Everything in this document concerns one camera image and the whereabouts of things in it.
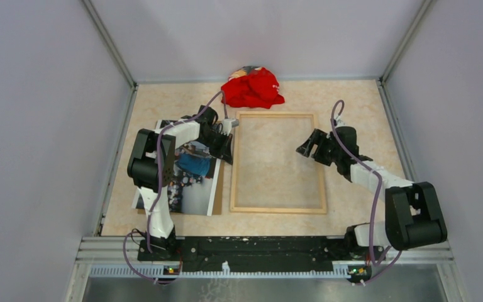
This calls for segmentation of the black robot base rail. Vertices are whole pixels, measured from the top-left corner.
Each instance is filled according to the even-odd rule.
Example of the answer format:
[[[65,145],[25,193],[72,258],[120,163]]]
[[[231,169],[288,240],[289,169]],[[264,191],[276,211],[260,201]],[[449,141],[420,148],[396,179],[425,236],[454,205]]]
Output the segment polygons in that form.
[[[142,262],[174,261],[183,272],[330,272],[337,261],[365,262],[369,250],[351,238],[327,236],[177,238],[167,249],[140,242]]]

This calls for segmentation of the printed colour photo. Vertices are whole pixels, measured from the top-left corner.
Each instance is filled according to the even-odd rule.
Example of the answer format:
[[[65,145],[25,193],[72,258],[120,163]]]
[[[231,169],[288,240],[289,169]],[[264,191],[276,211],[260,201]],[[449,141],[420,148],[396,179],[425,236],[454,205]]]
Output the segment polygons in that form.
[[[222,159],[230,160],[230,137],[213,122],[161,120],[138,131],[127,174],[144,210],[211,216]]]

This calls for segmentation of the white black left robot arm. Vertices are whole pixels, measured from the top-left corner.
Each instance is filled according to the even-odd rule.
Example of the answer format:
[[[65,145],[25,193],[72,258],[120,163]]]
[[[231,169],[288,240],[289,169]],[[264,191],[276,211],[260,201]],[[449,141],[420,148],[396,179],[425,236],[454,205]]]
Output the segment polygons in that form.
[[[142,255],[150,254],[162,260],[173,258],[177,250],[175,226],[169,211],[169,199],[164,188],[174,176],[175,151],[184,144],[197,141],[209,149],[215,159],[233,163],[231,143],[236,118],[218,121],[217,112],[202,105],[199,112],[183,116],[156,130],[138,131],[127,175],[138,188],[147,217],[147,229],[140,246]]]

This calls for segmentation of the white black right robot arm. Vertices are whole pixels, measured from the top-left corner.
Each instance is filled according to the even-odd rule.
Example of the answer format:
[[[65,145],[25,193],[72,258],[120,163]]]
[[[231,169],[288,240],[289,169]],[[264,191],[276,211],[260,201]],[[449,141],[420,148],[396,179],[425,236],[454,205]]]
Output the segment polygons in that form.
[[[347,228],[343,249],[349,258],[361,259],[377,247],[404,251],[447,241],[434,185],[396,176],[360,154],[353,127],[338,126],[329,133],[314,129],[296,151],[319,164],[335,165],[339,175],[373,193],[374,203],[384,204],[384,221],[371,217],[367,223]]]

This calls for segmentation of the brown cardboard backing board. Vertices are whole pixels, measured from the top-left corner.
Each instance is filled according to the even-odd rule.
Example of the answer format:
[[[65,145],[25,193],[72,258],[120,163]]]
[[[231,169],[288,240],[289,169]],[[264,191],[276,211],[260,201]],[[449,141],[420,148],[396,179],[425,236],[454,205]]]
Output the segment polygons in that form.
[[[175,214],[212,216],[221,213],[224,164],[211,161],[211,177],[177,170],[172,181],[163,188],[169,211]]]

